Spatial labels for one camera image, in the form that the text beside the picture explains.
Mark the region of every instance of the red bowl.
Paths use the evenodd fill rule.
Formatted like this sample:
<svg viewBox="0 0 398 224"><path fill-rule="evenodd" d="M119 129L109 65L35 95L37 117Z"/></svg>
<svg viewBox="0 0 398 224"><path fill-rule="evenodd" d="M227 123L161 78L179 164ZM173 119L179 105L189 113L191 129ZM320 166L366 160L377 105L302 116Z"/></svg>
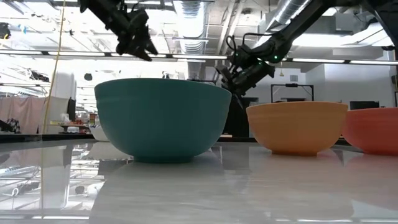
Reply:
<svg viewBox="0 0 398 224"><path fill-rule="evenodd" d="M365 153L398 156L398 108L349 111L343 136Z"/></svg>

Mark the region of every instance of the orange bowl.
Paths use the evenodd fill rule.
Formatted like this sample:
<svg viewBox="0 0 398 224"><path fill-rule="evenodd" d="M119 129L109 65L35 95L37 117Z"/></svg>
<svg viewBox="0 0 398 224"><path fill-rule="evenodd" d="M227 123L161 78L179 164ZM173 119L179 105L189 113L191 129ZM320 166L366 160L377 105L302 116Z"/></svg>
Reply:
<svg viewBox="0 0 398 224"><path fill-rule="evenodd" d="M349 111L343 136L365 153L398 156L398 108Z"/></svg>
<svg viewBox="0 0 398 224"><path fill-rule="evenodd" d="M291 102L251 106L249 125L257 142L273 154L316 156L337 142L348 106Z"/></svg>

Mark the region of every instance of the pipe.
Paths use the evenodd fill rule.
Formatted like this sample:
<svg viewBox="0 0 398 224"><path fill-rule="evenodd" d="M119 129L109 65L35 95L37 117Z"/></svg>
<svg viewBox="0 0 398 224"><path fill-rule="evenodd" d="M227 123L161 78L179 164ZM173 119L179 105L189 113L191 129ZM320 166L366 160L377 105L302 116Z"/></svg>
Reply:
<svg viewBox="0 0 398 224"><path fill-rule="evenodd" d="M243 4L244 4L243 2L238 2L238 8L236 10L235 18L232 21L232 25L231 25L231 27L229 28L229 31L228 31L228 35L229 36L232 36L235 33L236 26L238 25L238 22L239 22L239 17L240 17L240 15L242 13L242 10L243 10ZM228 46L225 44L221 54L226 54L227 49L228 49Z"/></svg>
<svg viewBox="0 0 398 224"><path fill-rule="evenodd" d="M174 1L178 18L178 34L180 37L204 38L206 3L200 1ZM180 41L183 54L203 54L205 43L200 40ZM200 79L202 63L188 63L188 79Z"/></svg>
<svg viewBox="0 0 398 224"><path fill-rule="evenodd" d="M226 32L228 31L228 27L229 27L229 22L231 21L231 18L232 18L234 5L235 5L234 2L230 2L228 5L228 14L224 21L223 30L221 31L220 39L218 40L215 55L218 55L220 53L221 47L223 46L223 42L225 40L225 35L226 35Z"/></svg>
<svg viewBox="0 0 398 224"><path fill-rule="evenodd" d="M267 30L271 30L280 25L285 25L307 6L311 0L280 0L275 15L268 25Z"/></svg>

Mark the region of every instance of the wall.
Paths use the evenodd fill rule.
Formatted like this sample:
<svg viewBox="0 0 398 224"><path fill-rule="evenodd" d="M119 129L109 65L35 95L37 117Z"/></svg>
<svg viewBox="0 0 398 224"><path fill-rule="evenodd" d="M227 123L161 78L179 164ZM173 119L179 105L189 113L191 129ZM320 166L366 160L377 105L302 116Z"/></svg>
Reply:
<svg viewBox="0 0 398 224"><path fill-rule="evenodd" d="M325 100L325 65L319 65L305 74L305 81L313 85L315 101Z"/></svg>
<svg viewBox="0 0 398 224"><path fill-rule="evenodd" d="M389 60L385 54L378 60ZM394 106L391 73L394 67L380 65L320 65L306 73L307 84L315 85L315 99L321 101L379 101Z"/></svg>
<svg viewBox="0 0 398 224"><path fill-rule="evenodd" d="M275 70L275 77L271 78L269 76L264 77L258 84L257 87L252 88L247 91L247 97L258 97L259 103L270 103L271 102L271 84L286 84L292 83L290 81L291 75L298 75L298 84L305 84L305 74L301 73L300 69L297 68L283 68L282 70L284 76L280 76L280 68ZM273 91L274 101L280 100L281 98L306 98L311 99L311 96L302 88L286 88L275 86Z"/></svg>

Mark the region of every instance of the ceiling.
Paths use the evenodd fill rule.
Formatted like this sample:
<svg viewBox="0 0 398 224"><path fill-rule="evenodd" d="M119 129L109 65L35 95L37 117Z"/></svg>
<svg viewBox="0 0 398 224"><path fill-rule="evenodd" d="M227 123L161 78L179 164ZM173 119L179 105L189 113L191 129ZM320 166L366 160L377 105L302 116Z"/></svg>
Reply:
<svg viewBox="0 0 398 224"><path fill-rule="evenodd" d="M236 43L240 45L243 35L247 32L258 32L277 8L277 0L206 1L206 32L203 41L206 41L204 54L207 55L229 54L229 49L224 41L227 35L234 35ZM126 1L126 3L131 6L136 2ZM140 4L147 8L150 17L148 21L150 34L159 53L180 54L180 42L183 40L180 40L178 35L178 18L173 3L166 1L164 7L161 7L158 1L143 1ZM63 1L10 2L0 0L0 22L9 23L12 35L8 40L0 40L0 50L57 51L60 42L62 5ZM66 0L65 5L61 39L62 51L114 52L118 44L116 36L106 30L103 23L93 13L89 10L80 13L77 0ZM331 9L324 16L333 16L336 13L335 10L337 9ZM353 11L350 10L345 12L345 14L352 13ZM366 13L358 15L365 19L369 16ZM341 35L308 34L295 42L289 52L289 57L376 59L382 56L382 50L375 45L388 45L391 41L388 37L386 38L385 32L381 32L381 35L373 36L369 42L362 42L361 45L358 45L362 47L329 46L330 42L340 37ZM254 46L259 40L257 37L248 37L246 44ZM17 78L27 68L51 76L55 64L53 58L3 55L0 56L0 59L2 61L0 73L17 76ZM179 78L178 74L187 73L187 63L183 61L149 64L131 60L109 60L104 63L103 60L75 57L68 58L68 60L63 59L60 64L73 70L78 86L95 86L97 83L114 78L161 77L163 71L174 74L175 78ZM284 67L291 68L303 68L304 66L301 63L285 63L284 65ZM93 74L92 82L84 80L85 73Z"/></svg>

